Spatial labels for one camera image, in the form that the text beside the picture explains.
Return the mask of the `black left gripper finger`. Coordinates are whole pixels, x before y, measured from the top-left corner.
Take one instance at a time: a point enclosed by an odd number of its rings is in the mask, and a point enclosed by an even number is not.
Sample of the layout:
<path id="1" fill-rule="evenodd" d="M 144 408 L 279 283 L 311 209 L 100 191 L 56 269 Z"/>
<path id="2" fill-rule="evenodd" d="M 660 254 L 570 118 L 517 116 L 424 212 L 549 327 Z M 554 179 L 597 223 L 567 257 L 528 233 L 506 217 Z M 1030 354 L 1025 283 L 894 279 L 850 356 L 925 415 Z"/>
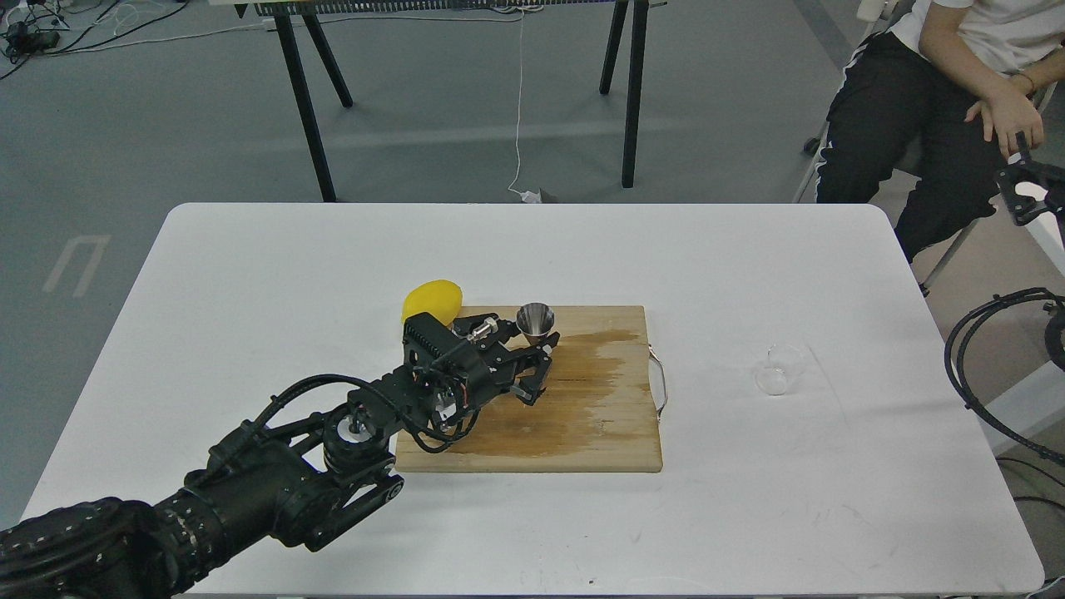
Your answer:
<path id="1" fill-rule="evenodd" d="M 543 395 L 552 349 L 503 349 L 491 361 L 491 379 L 499 394 L 513 394 L 527 406 Z"/>
<path id="2" fill-rule="evenodd" d="M 551 353 L 559 344 L 562 337 L 558 331 L 550 334 L 524 334 L 518 327 L 517 322 L 503 319 L 498 314 L 476 314 L 472 317 L 457 317 L 453 320 L 453 333 L 460 338 L 465 338 L 472 345 L 479 349 L 490 349 L 494 344 L 505 345 L 517 337 L 528 338 L 528 346 L 532 349 L 544 349 Z"/>

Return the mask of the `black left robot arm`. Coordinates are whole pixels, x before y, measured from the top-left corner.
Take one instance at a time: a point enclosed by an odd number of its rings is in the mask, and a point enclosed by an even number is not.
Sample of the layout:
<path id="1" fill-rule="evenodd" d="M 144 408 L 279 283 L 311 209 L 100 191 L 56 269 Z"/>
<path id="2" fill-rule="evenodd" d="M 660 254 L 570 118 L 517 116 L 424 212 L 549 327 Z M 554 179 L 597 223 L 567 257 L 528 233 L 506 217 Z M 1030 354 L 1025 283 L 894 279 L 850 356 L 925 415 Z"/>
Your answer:
<path id="1" fill-rule="evenodd" d="M 104 498 L 3 531 L 2 595 L 171 598 L 266 536 L 323 549 L 400 492 L 389 447 L 396 433 L 441 453 L 492 399 L 535 404 L 559 339 L 552 324 L 494 312 L 449 325 L 409 317 L 395 371 L 292 384 L 155 505 Z"/>

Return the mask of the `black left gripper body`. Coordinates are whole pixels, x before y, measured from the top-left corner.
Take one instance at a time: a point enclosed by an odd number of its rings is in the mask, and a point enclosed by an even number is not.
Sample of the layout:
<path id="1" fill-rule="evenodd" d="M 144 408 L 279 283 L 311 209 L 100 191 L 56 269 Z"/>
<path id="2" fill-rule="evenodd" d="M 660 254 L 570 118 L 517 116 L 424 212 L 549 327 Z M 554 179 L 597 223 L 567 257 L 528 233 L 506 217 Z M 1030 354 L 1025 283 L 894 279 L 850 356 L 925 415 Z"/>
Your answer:
<path id="1" fill-rule="evenodd" d="M 466 433 L 499 394 L 491 361 L 507 344 L 472 345 L 430 314 L 403 325 L 402 424 L 410 433 Z"/>

